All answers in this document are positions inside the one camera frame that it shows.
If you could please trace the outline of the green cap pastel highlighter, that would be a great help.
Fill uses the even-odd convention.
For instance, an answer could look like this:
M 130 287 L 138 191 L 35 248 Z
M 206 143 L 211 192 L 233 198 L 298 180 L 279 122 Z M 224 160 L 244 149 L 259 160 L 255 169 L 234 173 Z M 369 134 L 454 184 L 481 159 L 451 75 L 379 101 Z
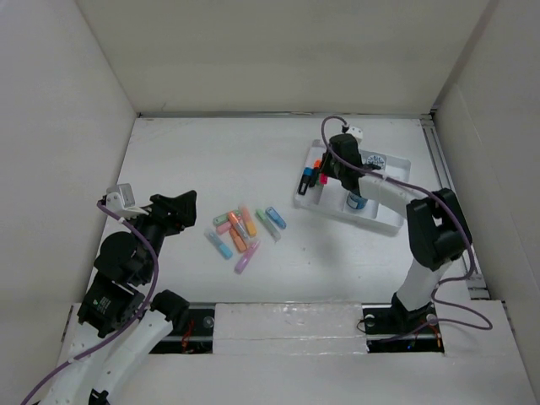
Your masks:
M 281 239 L 281 235 L 276 227 L 273 225 L 271 219 L 262 211 L 260 208 L 256 209 L 256 217 L 262 223 L 263 227 L 267 232 L 272 236 L 275 242 L 278 242 Z

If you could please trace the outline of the yellow pastel highlighter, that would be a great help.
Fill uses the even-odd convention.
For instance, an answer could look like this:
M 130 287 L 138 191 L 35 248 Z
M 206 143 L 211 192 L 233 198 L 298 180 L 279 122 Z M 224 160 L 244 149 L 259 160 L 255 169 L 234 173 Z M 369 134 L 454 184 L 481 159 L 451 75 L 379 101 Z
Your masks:
M 247 234 L 254 238 L 257 236 L 257 228 L 255 226 L 255 223 L 253 222 L 253 219 L 251 217 L 250 211 L 246 205 L 241 204 L 239 206 L 240 215 L 242 218 L 242 221 L 244 223 L 244 226 L 246 228 Z

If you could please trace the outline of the blue cap black highlighter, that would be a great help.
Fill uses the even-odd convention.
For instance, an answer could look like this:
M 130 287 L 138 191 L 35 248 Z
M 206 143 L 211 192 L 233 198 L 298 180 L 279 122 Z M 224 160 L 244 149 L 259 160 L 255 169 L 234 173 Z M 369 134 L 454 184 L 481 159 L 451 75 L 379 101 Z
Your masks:
M 305 167 L 302 173 L 302 176 L 300 177 L 300 183 L 298 186 L 298 194 L 301 196 L 304 196 L 309 188 L 310 182 L 311 182 L 311 176 L 312 176 L 312 168 L 311 167 Z

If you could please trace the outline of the peach cap pastel highlighter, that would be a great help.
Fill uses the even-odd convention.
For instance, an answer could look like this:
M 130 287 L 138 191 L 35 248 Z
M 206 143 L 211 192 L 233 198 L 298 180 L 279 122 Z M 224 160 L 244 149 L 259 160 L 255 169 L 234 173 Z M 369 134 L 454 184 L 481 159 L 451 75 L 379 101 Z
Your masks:
M 232 227 L 236 230 L 236 232 L 241 237 L 241 239 L 243 241 L 248 241 L 250 239 L 250 236 L 247 234 L 246 229 L 242 225 L 235 211 L 228 212 L 227 217 L 228 217 L 228 220 L 231 222 Z

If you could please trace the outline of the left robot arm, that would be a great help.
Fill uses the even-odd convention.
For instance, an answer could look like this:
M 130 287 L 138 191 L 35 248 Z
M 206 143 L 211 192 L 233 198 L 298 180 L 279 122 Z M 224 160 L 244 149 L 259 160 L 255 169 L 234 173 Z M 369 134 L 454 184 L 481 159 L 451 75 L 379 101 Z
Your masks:
M 149 200 L 149 205 L 137 206 L 125 183 L 108 188 L 97 202 L 125 230 L 101 243 L 67 360 L 26 395 L 25 404 L 44 385 L 50 389 L 42 404 L 109 404 L 115 389 L 161 338 L 186 329 L 188 301 L 168 289 L 155 289 L 165 238 L 196 223 L 197 192 L 154 194 Z

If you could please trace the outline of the blue cap pastel highlighter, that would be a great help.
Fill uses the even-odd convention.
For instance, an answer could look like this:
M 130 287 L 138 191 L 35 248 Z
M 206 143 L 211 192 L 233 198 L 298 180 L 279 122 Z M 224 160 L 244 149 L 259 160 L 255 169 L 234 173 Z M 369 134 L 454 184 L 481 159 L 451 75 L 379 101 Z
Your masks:
M 229 260 L 233 256 L 232 250 L 220 239 L 215 231 L 206 229 L 204 235 L 225 260 Z

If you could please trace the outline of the purple cap pastel highlighter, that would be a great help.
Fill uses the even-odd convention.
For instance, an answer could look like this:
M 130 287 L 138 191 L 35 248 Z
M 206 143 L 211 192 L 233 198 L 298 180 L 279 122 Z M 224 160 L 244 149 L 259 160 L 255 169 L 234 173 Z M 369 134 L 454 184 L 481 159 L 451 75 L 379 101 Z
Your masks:
M 250 260 L 252 259 L 253 255 L 257 251 L 258 247 L 260 245 L 259 240 L 254 240 L 247 248 L 246 251 L 242 254 L 241 258 L 235 265 L 234 271 L 238 274 L 241 274 L 246 266 L 249 264 Z

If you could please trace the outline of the blue correction tape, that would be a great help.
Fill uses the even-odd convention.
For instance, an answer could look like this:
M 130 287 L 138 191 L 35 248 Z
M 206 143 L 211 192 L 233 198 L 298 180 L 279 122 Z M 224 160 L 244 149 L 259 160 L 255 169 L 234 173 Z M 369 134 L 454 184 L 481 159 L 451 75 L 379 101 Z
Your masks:
M 266 208 L 265 213 L 281 230 L 286 229 L 287 224 L 285 220 L 274 207 Z

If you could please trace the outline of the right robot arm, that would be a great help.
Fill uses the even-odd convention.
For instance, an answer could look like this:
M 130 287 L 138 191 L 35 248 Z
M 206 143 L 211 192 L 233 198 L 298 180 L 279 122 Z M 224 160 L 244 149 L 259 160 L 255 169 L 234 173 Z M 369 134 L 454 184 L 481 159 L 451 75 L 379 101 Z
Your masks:
M 446 269 L 472 244 L 457 196 L 441 188 L 421 197 L 419 189 L 410 190 L 380 166 L 363 162 L 357 139 L 349 133 L 335 135 L 325 145 L 323 175 L 339 181 L 354 196 L 375 201 L 407 220 L 413 261 L 383 319 L 390 324 L 390 333 L 411 332 L 427 314 L 432 292 Z

